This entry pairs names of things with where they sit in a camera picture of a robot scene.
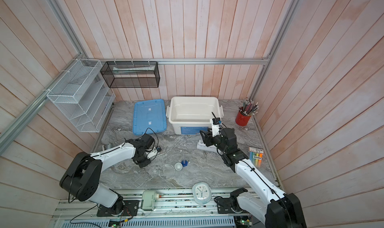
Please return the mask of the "small blue bottle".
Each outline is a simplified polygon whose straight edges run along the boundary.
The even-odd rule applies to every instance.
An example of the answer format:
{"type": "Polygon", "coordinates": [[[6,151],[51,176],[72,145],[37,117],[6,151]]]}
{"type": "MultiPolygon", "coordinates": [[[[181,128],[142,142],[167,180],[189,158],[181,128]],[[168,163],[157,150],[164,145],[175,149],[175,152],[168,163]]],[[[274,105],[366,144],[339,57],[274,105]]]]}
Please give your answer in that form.
{"type": "Polygon", "coordinates": [[[186,167],[188,165],[188,161],[187,160],[182,160],[181,164],[183,167],[186,167]]]}

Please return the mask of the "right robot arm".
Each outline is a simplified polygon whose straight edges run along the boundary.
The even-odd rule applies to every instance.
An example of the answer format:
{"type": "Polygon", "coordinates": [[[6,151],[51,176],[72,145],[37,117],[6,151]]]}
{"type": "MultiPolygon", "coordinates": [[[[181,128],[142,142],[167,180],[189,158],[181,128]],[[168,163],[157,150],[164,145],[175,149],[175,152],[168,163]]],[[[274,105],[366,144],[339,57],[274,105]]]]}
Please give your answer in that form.
{"type": "Polygon", "coordinates": [[[301,202],[294,194],[286,194],[270,182],[253,165],[249,157],[238,148],[233,128],[218,132],[211,128],[200,131],[206,146],[215,146],[224,164],[243,178],[258,195],[255,198],[241,188],[231,193],[231,209],[246,211],[258,219],[266,228],[305,228],[307,226],[301,202]]]}

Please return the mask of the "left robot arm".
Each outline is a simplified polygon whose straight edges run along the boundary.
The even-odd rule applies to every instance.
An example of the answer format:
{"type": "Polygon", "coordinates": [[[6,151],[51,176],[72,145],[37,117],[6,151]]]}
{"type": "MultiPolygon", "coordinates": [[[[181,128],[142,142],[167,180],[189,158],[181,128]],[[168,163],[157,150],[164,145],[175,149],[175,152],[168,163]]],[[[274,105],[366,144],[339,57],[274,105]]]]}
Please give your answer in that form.
{"type": "Polygon", "coordinates": [[[101,152],[80,152],[61,178],[60,187],[81,202],[90,201],[120,214],[124,205],[122,197],[100,184],[101,173],[127,159],[140,168],[146,167],[151,163],[151,158],[156,156],[154,151],[155,139],[144,134],[101,152]]]}

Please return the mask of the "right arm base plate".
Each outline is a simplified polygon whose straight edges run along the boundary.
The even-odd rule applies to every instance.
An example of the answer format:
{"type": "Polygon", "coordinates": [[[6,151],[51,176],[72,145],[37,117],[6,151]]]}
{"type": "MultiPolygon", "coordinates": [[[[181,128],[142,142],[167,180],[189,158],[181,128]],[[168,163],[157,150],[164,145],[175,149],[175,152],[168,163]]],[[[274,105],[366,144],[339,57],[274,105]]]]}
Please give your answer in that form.
{"type": "Polygon", "coordinates": [[[217,204],[219,214],[238,214],[243,212],[232,204],[231,198],[215,197],[214,201],[217,204]]]}

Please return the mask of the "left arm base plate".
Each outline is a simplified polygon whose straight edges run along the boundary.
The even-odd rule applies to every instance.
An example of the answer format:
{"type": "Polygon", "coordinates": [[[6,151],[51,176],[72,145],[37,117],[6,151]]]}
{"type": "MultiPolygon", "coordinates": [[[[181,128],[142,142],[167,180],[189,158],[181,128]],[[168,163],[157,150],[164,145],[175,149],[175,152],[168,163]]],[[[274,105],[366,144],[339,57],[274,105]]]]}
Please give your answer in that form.
{"type": "Polygon", "coordinates": [[[111,208],[99,206],[97,217],[135,217],[138,213],[139,200],[118,200],[111,208]]]}

